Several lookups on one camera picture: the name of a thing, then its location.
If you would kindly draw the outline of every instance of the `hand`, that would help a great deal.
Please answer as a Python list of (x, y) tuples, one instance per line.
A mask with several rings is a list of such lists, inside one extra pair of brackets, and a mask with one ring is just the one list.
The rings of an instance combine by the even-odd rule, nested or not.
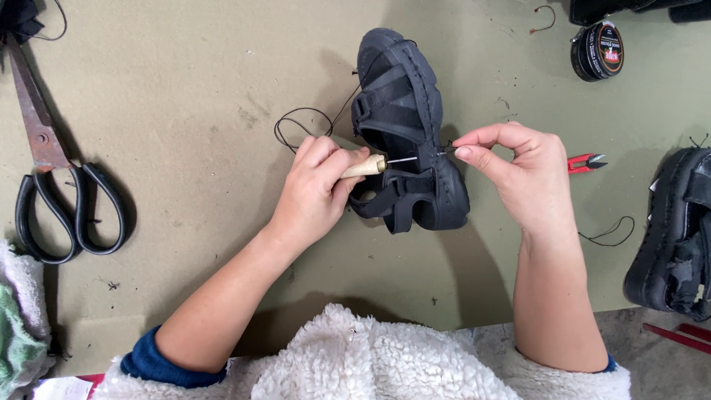
[(367, 147), (348, 151), (330, 137), (308, 136), (296, 152), (277, 209), (264, 229), (288, 251), (306, 250), (343, 215), (348, 195), (365, 177), (340, 177), (368, 155)]
[[(491, 151), (495, 144), (513, 150), (513, 161), (496, 156)], [(558, 136), (509, 122), (473, 130), (453, 145), (457, 158), (491, 179), (524, 232), (577, 237), (567, 156)]]

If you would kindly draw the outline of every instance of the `white fleece jacket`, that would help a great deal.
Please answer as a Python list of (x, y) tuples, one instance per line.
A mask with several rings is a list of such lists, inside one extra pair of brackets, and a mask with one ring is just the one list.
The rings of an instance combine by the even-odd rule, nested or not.
[(238, 359), (219, 384), (185, 389), (127, 376), (121, 357), (94, 399), (630, 399), (629, 371), (570, 373), (513, 348), (499, 379), (471, 336), (354, 316), (341, 305), (304, 325), (277, 356)]

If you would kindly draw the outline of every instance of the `fingernail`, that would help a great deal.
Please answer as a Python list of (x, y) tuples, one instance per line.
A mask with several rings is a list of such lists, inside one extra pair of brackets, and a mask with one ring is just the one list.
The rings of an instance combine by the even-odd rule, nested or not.
[(471, 150), (468, 147), (460, 147), (454, 150), (454, 156), (458, 159), (468, 159), (471, 157)]

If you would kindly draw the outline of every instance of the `wooden awl handle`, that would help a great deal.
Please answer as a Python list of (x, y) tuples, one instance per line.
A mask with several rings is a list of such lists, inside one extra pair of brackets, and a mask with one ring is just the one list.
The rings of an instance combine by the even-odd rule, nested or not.
[(364, 175), (377, 175), (387, 168), (387, 164), (385, 163), (385, 156), (382, 154), (371, 154), (368, 156), (367, 159), (365, 159), (364, 162), (361, 162), (358, 165), (354, 165), (351, 168), (348, 168), (346, 172), (341, 175), (341, 179), (343, 178), (351, 178), (351, 177), (362, 177)]

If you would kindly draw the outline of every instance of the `workbench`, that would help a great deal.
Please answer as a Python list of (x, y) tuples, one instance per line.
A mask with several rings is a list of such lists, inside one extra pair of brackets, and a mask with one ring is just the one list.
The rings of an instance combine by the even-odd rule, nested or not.
[[(70, 151), (119, 178), (137, 227), (115, 254), (84, 252), (47, 267), (50, 318), (72, 356), (59, 360), (54, 375), (106, 370), (269, 221), (293, 160), (274, 138), (274, 123), (302, 106), (335, 116), (358, 83), (351, 72), (360, 38), (377, 26), (416, 41), (431, 63), (444, 102), (444, 142), (517, 120), (557, 133), (570, 156), (607, 155), (605, 168), (571, 177), (572, 197), (588, 236), (622, 216), (636, 220), (620, 246), (582, 243), (593, 308), (630, 307), (621, 286), (644, 235), (655, 170), (667, 153), (690, 146), (689, 136), (702, 139), (711, 129), (711, 23), (676, 26), (664, 11), (613, 16), (624, 68), (586, 83), (570, 65), (578, 27), (567, 22), (567, 1), (551, 3), (551, 29), (530, 35), (551, 22), (547, 10), (533, 12), (540, 5), (64, 0), (66, 35), (31, 40), (31, 62)], [(51, 2), (39, 19), (47, 26), (41, 33), (61, 32)], [(3, 62), (0, 221), (5, 237), (15, 238), (17, 188), (33, 165), (6, 54)], [(321, 132), (327, 127), (317, 115), (303, 118)], [(362, 145), (349, 107), (333, 138), (347, 148)], [(492, 184), (458, 165), (471, 199), (464, 228), (431, 232), (413, 224), (392, 236), (382, 221), (347, 210), (269, 290), (237, 353), (274, 352), (328, 302), (438, 330), (511, 321), (520, 231)], [(55, 180), (73, 203), (64, 172)], [(37, 209), (44, 239), (65, 248), (62, 228), (44, 205)], [(114, 237), (112, 206), (101, 196), (97, 218), (97, 230)]]

